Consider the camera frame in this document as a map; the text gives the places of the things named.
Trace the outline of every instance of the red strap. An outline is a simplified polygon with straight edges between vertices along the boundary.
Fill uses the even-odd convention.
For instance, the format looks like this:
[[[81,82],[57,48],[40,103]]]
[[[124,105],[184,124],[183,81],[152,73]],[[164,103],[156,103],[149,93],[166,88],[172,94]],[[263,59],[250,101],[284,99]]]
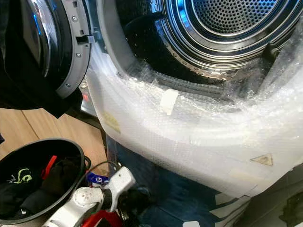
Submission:
[[[45,168],[45,171],[42,171],[42,176],[41,178],[43,180],[45,180],[47,178],[47,176],[49,175],[49,172],[51,171],[51,168],[53,167],[53,164],[55,163],[57,159],[57,156],[56,155],[53,155],[51,160],[48,162],[46,168]]]
[[[86,219],[82,227],[94,227],[102,218],[111,225],[111,227],[122,227],[123,223],[116,212],[106,212],[105,210],[100,210],[98,213],[92,214],[88,219]]]

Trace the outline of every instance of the black bucket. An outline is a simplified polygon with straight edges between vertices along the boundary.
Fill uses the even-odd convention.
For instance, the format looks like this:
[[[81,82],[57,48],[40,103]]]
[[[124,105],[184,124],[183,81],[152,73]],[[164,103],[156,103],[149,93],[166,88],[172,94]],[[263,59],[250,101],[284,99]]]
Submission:
[[[40,227],[68,200],[70,193],[76,186],[76,183],[90,167],[90,160],[84,156],[81,147],[70,140],[38,140],[11,152],[0,161],[0,183],[7,181],[7,174],[16,171],[16,167],[22,166],[26,163],[27,166],[32,168],[40,168],[42,166],[46,166],[53,155],[56,155],[58,159],[64,159],[65,157],[79,157],[81,159],[79,162],[79,173],[74,183],[60,199],[43,211],[23,219],[0,219],[0,226],[15,225],[20,227]]]

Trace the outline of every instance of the bubble wrap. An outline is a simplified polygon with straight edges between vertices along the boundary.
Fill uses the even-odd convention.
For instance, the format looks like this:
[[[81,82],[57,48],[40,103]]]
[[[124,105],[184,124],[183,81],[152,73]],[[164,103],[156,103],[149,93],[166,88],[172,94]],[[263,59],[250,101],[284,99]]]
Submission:
[[[268,73],[256,60],[222,87],[176,89],[178,79],[139,64],[121,75],[92,48],[89,91],[105,132],[123,146],[234,197],[263,192],[303,162],[301,21]]]

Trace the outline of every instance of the red light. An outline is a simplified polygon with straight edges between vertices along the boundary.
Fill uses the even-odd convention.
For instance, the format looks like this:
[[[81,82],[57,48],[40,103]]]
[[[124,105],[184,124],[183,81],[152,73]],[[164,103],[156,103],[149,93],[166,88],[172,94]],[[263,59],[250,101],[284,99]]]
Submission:
[[[83,99],[88,102],[89,101],[89,96],[87,94],[83,94]]]

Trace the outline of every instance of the yellow triangle label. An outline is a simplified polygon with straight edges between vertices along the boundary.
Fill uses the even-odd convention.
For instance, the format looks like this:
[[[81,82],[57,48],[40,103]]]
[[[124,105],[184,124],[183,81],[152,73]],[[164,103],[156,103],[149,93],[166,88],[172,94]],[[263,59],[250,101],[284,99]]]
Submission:
[[[273,157],[271,154],[262,155],[259,157],[252,158],[251,161],[253,162],[259,162],[261,164],[267,165],[267,166],[273,166]]]

